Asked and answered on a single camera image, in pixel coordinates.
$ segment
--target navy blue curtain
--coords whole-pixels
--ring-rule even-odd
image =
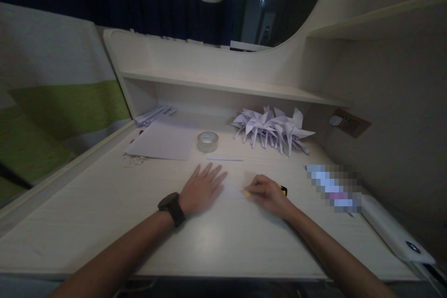
[[[0,0],[105,27],[229,46],[234,0]]]

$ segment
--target desk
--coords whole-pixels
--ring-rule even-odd
[[[230,183],[241,188],[255,174],[264,173],[287,187],[295,205],[380,279],[417,280],[361,215],[334,213],[325,206],[307,179],[305,165],[333,162],[312,139],[306,141],[310,156],[294,151],[287,157],[272,148],[261,148],[260,143],[252,149],[248,142],[242,144],[242,136],[233,140],[236,129],[227,125],[227,118],[177,114],[175,117],[199,121],[198,134],[208,130],[219,135],[219,147],[211,156],[244,160],[215,162],[229,172]],[[87,167],[81,173],[3,235],[0,272],[50,277],[73,273],[156,211],[165,195],[180,191],[198,163],[208,163],[206,154],[193,145],[188,161],[149,159],[140,166],[124,168],[123,150],[138,132],[135,126],[128,126],[120,137],[91,149],[93,155],[81,158],[81,164],[91,161],[85,163]],[[75,169],[68,166],[64,173]],[[170,235],[137,274],[327,278],[307,247],[282,220],[244,198],[223,197],[209,211],[192,217]]]

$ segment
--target shelf edge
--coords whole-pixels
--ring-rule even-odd
[[[333,39],[331,37],[326,37],[326,33],[331,33],[334,30],[345,28],[345,27],[353,27],[362,23],[373,22],[375,20],[386,19],[392,17],[393,15],[398,15],[404,12],[409,12],[415,9],[421,9],[428,6],[438,5],[447,2],[447,0],[408,0],[396,5],[388,6],[385,8],[381,8],[375,11],[368,12],[366,14],[362,14],[359,16],[355,16],[348,20],[335,23],[329,26],[320,27],[314,30],[311,30],[308,33],[308,37],[317,37],[322,39]]]
[[[282,93],[277,93],[277,92],[261,91],[261,90],[249,89],[249,88],[237,88],[237,87],[233,87],[233,86],[225,86],[225,85],[219,85],[219,84],[201,83],[201,82],[197,82],[197,81],[188,81],[188,80],[179,79],[179,78],[169,78],[169,77],[151,75],[149,73],[148,74],[139,74],[139,73],[132,73],[132,72],[121,72],[121,74],[124,78],[155,81],[155,82],[161,82],[161,83],[166,83],[166,84],[176,84],[176,85],[189,86],[189,87],[215,89],[218,91],[243,93],[243,94],[250,94],[250,95],[259,95],[259,96],[266,96],[266,97],[270,97],[270,98],[281,98],[281,99],[287,99],[287,100],[312,102],[312,103],[340,106],[340,107],[351,107],[352,106],[352,103],[350,103],[350,102],[331,97],[324,93],[306,91],[306,90],[302,90],[302,89],[298,89],[298,90],[303,91],[303,92],[310,94],[312,96],[299,96],[299,95],[291,95],[291,94],[287,94],[287,93],[282,94]]]

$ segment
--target black watch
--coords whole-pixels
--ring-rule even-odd
[[[180,226],[183,221],[185,221],[185,215],[183,214],[182,208],[178,203],[180,196],[177,192],[171,193],[161,200],[158,204],[158,209],[160,211],[168,211],[174,219],[174,225],[176,227]]]

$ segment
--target power outlet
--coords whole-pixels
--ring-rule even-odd
[[[339,108],[335,111],[334,115],[338,115],[343,119],[337,127],[355,138],[362,135],[363,132],[371,126],[370,122],[360,119]]]

